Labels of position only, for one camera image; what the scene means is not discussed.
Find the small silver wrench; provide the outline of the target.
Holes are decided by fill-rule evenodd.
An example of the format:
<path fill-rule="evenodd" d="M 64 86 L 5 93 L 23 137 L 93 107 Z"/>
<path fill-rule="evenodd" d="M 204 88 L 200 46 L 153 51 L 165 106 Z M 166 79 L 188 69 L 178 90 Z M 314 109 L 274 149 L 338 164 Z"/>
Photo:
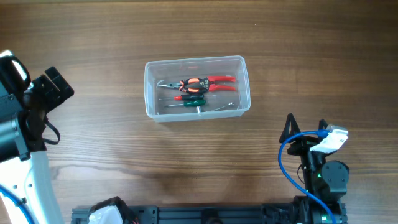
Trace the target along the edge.
<path fill-rule="evenodd" d="M 224 105 L 224 106 L 222 106 L 222 107 L 213 109 L 213 110 L 211 110 L 211 111 L 219 111 L 219 110 L 221 110 L 221 109 L 224 109 L 224 108 L 227 108 L 227 107 L 233 106 L 233 105 L 234 105 L 234 102 L 230 102 L 230 103 L 228 103 L 227 105 Z"/>

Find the green handled screwdriver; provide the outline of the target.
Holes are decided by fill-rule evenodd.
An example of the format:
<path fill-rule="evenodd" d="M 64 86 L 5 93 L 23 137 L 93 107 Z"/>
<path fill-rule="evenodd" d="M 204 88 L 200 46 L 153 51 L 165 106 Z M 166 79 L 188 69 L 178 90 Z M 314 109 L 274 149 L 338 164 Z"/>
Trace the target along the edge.
<path fill-rule="evenodd" d="M 166 105 L 166 108 L 174 107 L 174 106 L 184 106 L 184 107 L 197 107 L 206 104 L 206 100 L 193 100 L 193 101 L 184 101 L 183 103 L 174 104 L 174 105 Z"/>

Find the red handled cutting pliers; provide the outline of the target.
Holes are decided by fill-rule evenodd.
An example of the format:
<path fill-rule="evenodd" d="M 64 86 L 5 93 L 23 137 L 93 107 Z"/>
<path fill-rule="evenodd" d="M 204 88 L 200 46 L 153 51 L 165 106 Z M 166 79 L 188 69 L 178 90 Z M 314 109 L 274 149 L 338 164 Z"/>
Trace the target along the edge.
<path fill-rule="evenodd" d="M 228 85 L 228 83 L 235 83 L 235 77 L 229 76 L 208 76 L 200 80 L 199 84 L 202 89 L 206 91 L 236 91 L 234 86 Z"/>

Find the clear plastic container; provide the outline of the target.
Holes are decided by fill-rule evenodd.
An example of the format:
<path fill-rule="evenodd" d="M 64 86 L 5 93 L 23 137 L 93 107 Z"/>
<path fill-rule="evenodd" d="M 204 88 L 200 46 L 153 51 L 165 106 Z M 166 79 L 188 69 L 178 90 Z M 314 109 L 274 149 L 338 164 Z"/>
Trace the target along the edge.
<path fill-rule="evenodd" d="M 235 77 L 236 82 L 228 85 L 234 86 L 236 91 L 218 90 L 203 93 L 206 104 L 197 107 L 166 108 L 166 105 L 184 101 L 160 100 L 160 98 L 192 94 L 159 85 L 177 83 L 189 78 L 203 79 L 208 76 Z M 148 62 L 144 73 L 144 97 L 148 117 L 158 123 L 241 116 L 251 107 L 251 90 L 245 59 L 234 55 Z M 234 105 L 219 111 L 211 111 L 230 102 L 234 102 Z"/>

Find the red and black screwdriver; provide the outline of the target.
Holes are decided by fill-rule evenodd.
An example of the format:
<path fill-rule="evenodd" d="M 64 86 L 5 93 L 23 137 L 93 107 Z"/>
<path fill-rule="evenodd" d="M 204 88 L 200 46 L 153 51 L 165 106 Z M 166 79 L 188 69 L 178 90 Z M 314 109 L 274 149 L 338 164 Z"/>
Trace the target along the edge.
<path fill-rule="evenodd" d="M 177 101 L 193 101 L 193 100 L 202 100 L 204 99 L 204 95 L 202 94 L 192 94 L 192 95 L 178 95 L 167 98 L 160 98 L 160 100 L 177 100 Z"/>

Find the orange black needle-nose pliers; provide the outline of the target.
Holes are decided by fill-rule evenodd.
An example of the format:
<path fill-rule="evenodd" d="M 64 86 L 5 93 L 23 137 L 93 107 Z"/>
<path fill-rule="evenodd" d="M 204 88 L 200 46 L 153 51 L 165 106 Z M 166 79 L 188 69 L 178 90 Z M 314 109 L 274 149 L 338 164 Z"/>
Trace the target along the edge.
<path fill-rule="evenodd" d="M 177 83 L 161 84 L 159 87 L 177 89 L 188 94 L 203 94 L 208 92 L 205 80 L 201 78 L 189 78 L 187 80 L 180 80 Z"/>

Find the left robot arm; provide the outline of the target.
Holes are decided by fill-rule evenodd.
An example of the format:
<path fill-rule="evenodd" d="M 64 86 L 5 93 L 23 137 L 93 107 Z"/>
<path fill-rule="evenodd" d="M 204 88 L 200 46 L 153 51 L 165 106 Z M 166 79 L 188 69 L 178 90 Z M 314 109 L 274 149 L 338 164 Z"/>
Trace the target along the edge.
<path fill-rule="evenodd" d="M 46 153 L 59 139 L 47 114 L 73 96 L 73 88 L 55 67 L 31 79 L 9 50 L 1 53 L 1 200 L 13 223 L 63 223 Z"/>

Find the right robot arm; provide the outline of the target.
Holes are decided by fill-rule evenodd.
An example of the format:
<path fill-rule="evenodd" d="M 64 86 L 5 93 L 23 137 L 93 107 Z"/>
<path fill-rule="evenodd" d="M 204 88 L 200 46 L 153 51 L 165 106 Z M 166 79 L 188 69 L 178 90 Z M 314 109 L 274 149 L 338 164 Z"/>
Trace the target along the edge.
<path fill-rule="evenodd" d="M 341 198 L 346 195 L 349 167 L 341 161 L 327 161 L 348 140 L 348 130 L 321 119 L 318 129 L 301 131 L 292 113 L 287 115 L 280 136 L 278 165 L 287 180 L 301 193 L 289 205 L 284 217 L 287 223 L 347 223 L 345 205 Z M 289 144 L 287 154 L 299 156 L 299 169 L 303 173 L 304 186 L 287 173 L 282 155 Z"/>

